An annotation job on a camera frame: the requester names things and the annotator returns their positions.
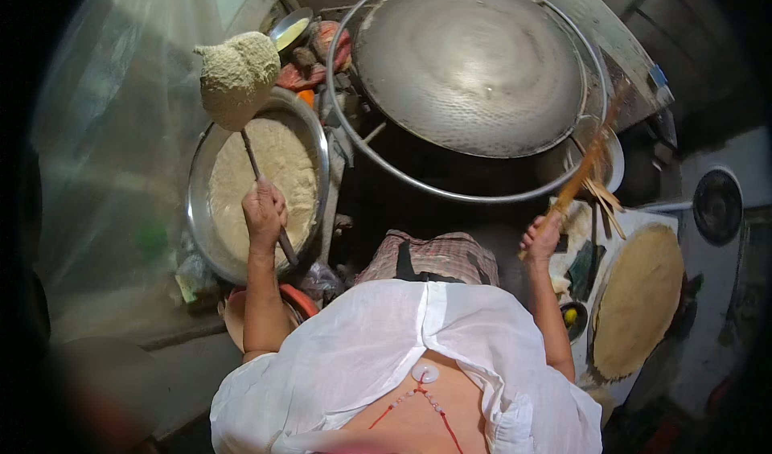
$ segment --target metal ring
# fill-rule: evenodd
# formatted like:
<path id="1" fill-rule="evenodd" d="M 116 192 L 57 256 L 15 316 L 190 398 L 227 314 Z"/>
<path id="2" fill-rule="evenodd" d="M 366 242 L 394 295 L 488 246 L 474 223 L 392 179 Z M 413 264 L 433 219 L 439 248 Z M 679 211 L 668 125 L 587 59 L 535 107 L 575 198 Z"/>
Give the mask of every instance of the metal ring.
<path id="1" fill-rule="evenodd" d="M 353 8 L 349 10 L 349 12 L 346 14 L 346 16 L 343 17 L 343 20 L 341 20 L 341 25 L 338 28 L 337 32 L 335 32 L 332 43 L 330 43 L 330 48 L 327 54 L 327 61 L 326 61 L 327 93 L 330 94 L 330 102 L 332 103 L 333 111 L 335 111 L 335 114 L 338 116 L 338 120 L 341 121 L 343 130 L 346 131 L 346 134 L 348 134 L 349 139 L 351 139 L 351 141 L 357 147 L 357 149 L 359 149 L 361 152 L 367 155 L 370 159 L 372 159 L 372 161 L 374 161 L 376 164 L 381 166 L 381 168 L 385 169 L 389 174 L 393 175 L 395 178 L 403 182 L 406 182 L 409 185 L 415 188 L 418 188 L 424 192 L 428 192 L 430 195 L 437 196 L 439 198 L 449 199 L 451 201 L 468 202 L 468 203 L 476 203 L 476 204 L 505 204 L 505 203 L 511 203 L 511 202 L 527 201 L 529 199 L 533 199 L 533 198 L 537 198 L 539 196 L 545 195 L 546 193 L 549 193 L 550 191 L 553 191 L 554 189 L 559 188 L 560 186 L 565 184 L 569 179 L 571 179 L 571 176 L 576 174 L 576 172 L 579 170 L 579 166 L 581 163 L 576 164 L 573 168 L 571 168 L 571 170 L 566 171 L 566 173 L 563 174 L 560 178 L 557 178 L 545 184 L 544 186 L 541 186 L 540 188 L 533 189 L 532 191 L 526 191 L 526 192 L 518 193 L 516 195 L 508 195 L 508 196 L 471 196 L 471 195 L 462 195 L 452 191 L 446 191 L 444 189 L 439 189 L 432 185 L 428 185 L 425 182 L 419 181 L 418 179 L 415 179 L 412 176 L 405 174 L 401 170 L 391 165 L 390 162 L 381 158 L 381 155 L 375 152 L 368 144 L 366 144 L 359 136 L 359 134 L 357 134 L 357 131 L 353 130 L 353 127 L 346 119 L 346 116 L 343 113 L 341 106 L 335 100 L 335 82 L 334 82 L 335 52 L 337 49 L 338 41 L 341 39 L 343 30 L 346 28 L 346 24 L 349 22 L 349 20 L 351 20 L 351 17 L 353 17 L 354 13 L 356 13 L 357 10 L 359 10 L 359 8 L 361 8 L 362 5 L 364 5 L 368 1 L 369 0 L 360 0 L 357 3 L 357 5 L 354 5 Z M 595 55 L 595 52 L 593 51 L 592 46 L 584 37 L 582 32 L 579 31 L 577 26 L 563 12 L 561 12 L 555 5 L 550 3 L 548 0 L 541 0 L 541 1 L 543 4 L 548 6 L 553 12 L 555 12 L 558 16 L 564 19 L 567 24 L 570 25 L 571 29 L 574 31 L 576 35 L 578 35 L 578 37 L 581 39 L 582 43 L 584 44 L 584 47 L 587 49 L 587 52 L 590 54 L 590 57 L 592 58 L 592 62 L 595 65 L 595 69 L 598 72 L 598 78 L 600 79 L 600 83 L 601 83 L 601 97 L 603 98 L 601 121 L 604 121 L 606 118 L 606 112 L 607 112 L 606 110 L 608 108 L 608 104 L 607 104 L 608 96 L 606 91 L 606 83 L 603 80 L 603 71 L 601 69 L 601 63 L 598 62 L 597 56 Z"/>

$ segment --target bead necklace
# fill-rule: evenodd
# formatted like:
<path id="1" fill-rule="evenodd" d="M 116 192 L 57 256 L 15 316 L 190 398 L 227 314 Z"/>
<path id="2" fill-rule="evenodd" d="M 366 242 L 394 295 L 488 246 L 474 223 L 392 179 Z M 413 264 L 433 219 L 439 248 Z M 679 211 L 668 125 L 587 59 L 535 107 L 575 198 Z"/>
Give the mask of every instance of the bead necklace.
<path id="1" fill-rule="evenodd" d="M 373 424 L 368 427 L 368 429 L 375 427 L 375 425 L 379 423 L 382 418 L 386 417 L 386 414 L 399 407 L 402 402 L 407 401 L 410 397 L 415 397 L 416 394 L 423 394 L 431 404 L 431 407 L 433 407 L 434 410 L 440 415 L 440 417 L 442 417 L 442 421 L 445 422 L 445 427 L 448 429 L 450 436 L 453 438 L 453 442 L 455 442 L 459 454 L 464 454 L 464 451 L 461 450 L 461 446 L 458 444 L 456 434 L 453 433 L 453 429 L 450 429 L 450 424 L 448 423 L 445 411 L 442 410 L 442 407 L 440 407 L 439 403 L 434 399 L 434 395 L 432 395 L 423 387 L 424 384 L 430 384 L 439 378 L 439 370 L 434 365 L 419 364 L 413 367 L 413 371 L 411 373 L 413 378 L 419 382 L 419 386 L 411 391 L 405 392 L 405 394 L 400 395 L 396 401 L 391 402 L 391 405 L 386 408 L 386 411 L 381 414 L 381 417 L 377 418 L 375 422 L 373 422 Z"/>

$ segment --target plastic bag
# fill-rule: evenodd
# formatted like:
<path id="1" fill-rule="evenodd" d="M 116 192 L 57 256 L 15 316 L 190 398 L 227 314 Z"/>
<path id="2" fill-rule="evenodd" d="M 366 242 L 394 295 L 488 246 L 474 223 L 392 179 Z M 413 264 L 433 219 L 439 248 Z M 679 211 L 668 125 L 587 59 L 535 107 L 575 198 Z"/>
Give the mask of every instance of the plastic bag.
<path id="1" fill-rule="evenodd" d="M 147 343 L 201 324 L 171 298 L 188 170 L 209 122 L 192 49 L 246 31 L 226 33 L 231 2 L 84 0 L 63 35 L 31 135 L 43 179 L 35 269 L 58 340 Z"/>
<path id="2" fill-rule="evenodd" d="M 312 300 L 323 300 L 327 306 L 346 290 L 342 279 L 326 263 L 314 262 L 300 282 L 300 289 Z"/>

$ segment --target checkered cloth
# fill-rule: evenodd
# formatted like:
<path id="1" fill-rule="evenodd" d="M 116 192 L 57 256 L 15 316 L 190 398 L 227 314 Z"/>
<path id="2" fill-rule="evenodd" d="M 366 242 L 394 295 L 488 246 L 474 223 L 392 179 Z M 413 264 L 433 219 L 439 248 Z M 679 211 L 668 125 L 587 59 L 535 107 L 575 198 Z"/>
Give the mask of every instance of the checkered cloth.
<path id="1" fill-rule="evenodd" d="M 499 285 L 496 256 L 479 246 L 477 241 L 463 232 L 446 233 L 433 239 L 416 239 L 409 234 L 390 229 L 375 252 L 373 260 L 355 284 L 373 279 L 390 279 L 397 274 L 399 246 L 410 241 L 410 258 L 415 273 L 429 272 L 451 276 L 468 285 L 483 284 L 478 267 L 488 275 L 491 285 Z"/>

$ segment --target red string necklace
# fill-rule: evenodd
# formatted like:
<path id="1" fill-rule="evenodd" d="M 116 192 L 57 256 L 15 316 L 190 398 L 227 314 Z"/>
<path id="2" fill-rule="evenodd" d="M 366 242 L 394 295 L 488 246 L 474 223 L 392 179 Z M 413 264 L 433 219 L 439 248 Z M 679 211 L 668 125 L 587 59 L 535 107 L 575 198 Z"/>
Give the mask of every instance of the red string necklace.
<path id="1" fill-rule="evenodd" d="M 450 429 L 450 424 L 448 423 L 448 418 L 445 415 L 445 411 L 442 410 L 442 407 L 440 407 L 437 401 L 433 399 L 433 396 L 429 393 L 429 391 L 423 388 L 424 376 L 426 376 L 426 372 L 421 374 L 418 388 L 414 388 L 413 390 L 408 391 L 407 393 L 405 393 L 405 395 L 400 395 L 396 401 L 391 402 L 391 405 L 389 405 L 386 408 L 386 411 L 383 414 L 381 414 L 381 417 L 377 418 L 375 422 L 373 422 L 373 424 L 370 427 L 368 427 L 368 429 L 372 429 L 373 427 L 375 427 L 375 425 L 379 423 L 382 418 L 386 417 L 386 414 L 396 409 L 402 402 L 408 400 L 408 398 L 410 397 L 414 397 L 418 393 L 422 393 L 424 397 L 426 397 L 426 399 L 431 403 L 431 407 L 433 407 L 434 410 L 437 411 L 437 413 L 439 413 L 440 417 L 442 417 L 442 421 L 445 422 L 445 428 L 448 429 L 450 436 L 453 438 L 453 442 L 455 442 L 456 448 L 458 449 L 459 454 L 464 454 L 464 451 L 461 450 L 461 446 L 458 444 L 458 439 L 456 439 L 456 434 L 453 433 L 453 429 Z"/>

